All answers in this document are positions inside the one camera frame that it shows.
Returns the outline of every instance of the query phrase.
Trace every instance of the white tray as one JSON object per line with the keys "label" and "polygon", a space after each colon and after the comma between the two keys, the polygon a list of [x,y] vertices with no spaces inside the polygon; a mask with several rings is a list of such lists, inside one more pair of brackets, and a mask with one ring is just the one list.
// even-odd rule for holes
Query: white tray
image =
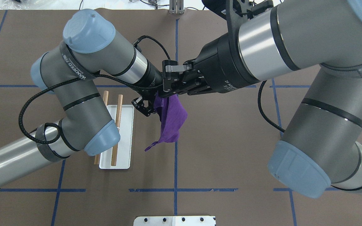
{"label": "white tray", "polygon": [[[115,120],[117,106],[108,105],[107,110]],[[118,143],[117,165],[111,166],[112,148],[100,155],[100,169],[129,169],[131,166],[132,129],[134,127],[134,106],[123,105],[121,111],[121,123],[119,125],[121,139]]]}
{"label": "white tray", "polygon": [[134,226],[216,226],[216,217],[215,216],[137,217],[134,220]]}

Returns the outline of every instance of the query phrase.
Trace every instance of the purple towel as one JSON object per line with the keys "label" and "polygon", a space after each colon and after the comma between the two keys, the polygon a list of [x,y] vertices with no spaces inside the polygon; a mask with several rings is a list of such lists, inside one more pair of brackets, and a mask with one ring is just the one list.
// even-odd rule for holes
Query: purple towel
{"label": "purple towel", "polygon": [[155,103],[153,105],[160,117],[161,132],[158,141],[152,143],[145,149],[145,152],[151,149],[158,143],[176,142],[180,137],[179,129],[187,119],[187,111],[181,105],[178,96],[173,95],[168,98],[161,98],[156,95]]}

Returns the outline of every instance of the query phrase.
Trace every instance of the wooden dowel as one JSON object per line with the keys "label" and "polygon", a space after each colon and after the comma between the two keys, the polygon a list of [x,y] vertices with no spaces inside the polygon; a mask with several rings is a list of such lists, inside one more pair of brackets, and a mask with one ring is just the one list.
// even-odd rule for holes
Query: wooden dowel
{"label": "wooden dowel", "polygon": [[[119,124],[121,123],[121,110],[122,110],[122,94],[118,95],[118,104],[117,104],[117,115],[115,116],[115,125],[119,130]],[[111,166],[117,165],[117,153],[118,153],[118,144],[112,147],[112,157],[111,157]]]}
{"label": "wooden dowel", "polygon": [[[108,104],[108,91],[104,91],[103,94],[103,102],[107,106]],[[95,155],[95,165],[98,165],[100,163],[100,154]]]}

